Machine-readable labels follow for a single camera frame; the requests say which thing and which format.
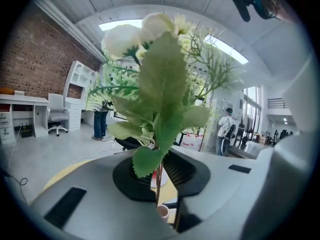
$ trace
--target small cup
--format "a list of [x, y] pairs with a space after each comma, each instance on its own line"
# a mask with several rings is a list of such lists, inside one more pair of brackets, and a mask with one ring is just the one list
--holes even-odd
[[167, 223], [168, 219], [169, 219], [169, 215], [170, 215], [168, 207], [166, 207], [164, 204], [160, 204], [157, 207], [157, 211], [160, 214], [160, 216], [162, 217], [163, 221], [165, 223]]

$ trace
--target railing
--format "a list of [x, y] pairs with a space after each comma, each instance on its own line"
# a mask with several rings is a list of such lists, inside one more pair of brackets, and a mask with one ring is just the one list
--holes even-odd
[[288, 106], [283, 98], [269, 98], [268, 109], [287, 109]]

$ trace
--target man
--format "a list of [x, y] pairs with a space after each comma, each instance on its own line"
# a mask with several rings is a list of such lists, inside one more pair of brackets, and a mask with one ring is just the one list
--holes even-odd
[[[224, 156], [224, 154], [221, 152], [222, 141], [228, 134], [231, 125], [234, 123], [234, 120], [231, 117], [233, 112], [232, 108], [227, 108], [225, 112], [226, 112], [226, 116], [220, 119], [218, 123], [218, 128], [217, 128], [218, 136], [216, 138], [216, 154], [218, 156]], [[223, 152], [227, 154], [229, 147], [224, 147], [224, 148], [225, 150]]]

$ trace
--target white office chair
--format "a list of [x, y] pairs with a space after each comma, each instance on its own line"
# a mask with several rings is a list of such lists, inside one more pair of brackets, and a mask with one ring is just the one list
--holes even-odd
[[[60, 122], [69, 120], [69, 110], [64, 107], [64, 97], [60, 94], [49, 93], [48, 104], [48, 120], [50, 122]], [[68, 130], [63, 125], [53, 126], [48, 129], [48, 132], [56, 129], [56, 135], [59, 136], [59, 130]]]

